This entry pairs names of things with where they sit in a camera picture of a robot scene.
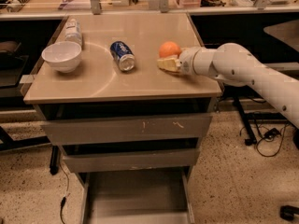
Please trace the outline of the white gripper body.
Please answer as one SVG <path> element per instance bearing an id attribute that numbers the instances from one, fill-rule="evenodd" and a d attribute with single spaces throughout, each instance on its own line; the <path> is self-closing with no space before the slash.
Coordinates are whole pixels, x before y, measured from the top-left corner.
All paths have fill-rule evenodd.
<path id="1" fill-rule="evenodd" d="M 196 70 L 194 68 L 194 59 L 199 50 L 199 47 L 192 47 L 180 53 L 178 59 L 180 61 L 179 71 L 181 74 L 196 75 Z"/>

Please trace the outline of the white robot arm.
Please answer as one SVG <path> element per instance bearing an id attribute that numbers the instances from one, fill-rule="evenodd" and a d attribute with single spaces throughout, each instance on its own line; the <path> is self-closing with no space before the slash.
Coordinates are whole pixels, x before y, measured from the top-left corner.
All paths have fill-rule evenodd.
<path id="1" fill-rule="evenodd" d="M 158 59 L 157 66 L 166 72 L 249 86 L 299 128 L 299 81 L 260 63 L 236 43 L 226 43 L 217 49 L 186 48 L 179 55 Z"/>

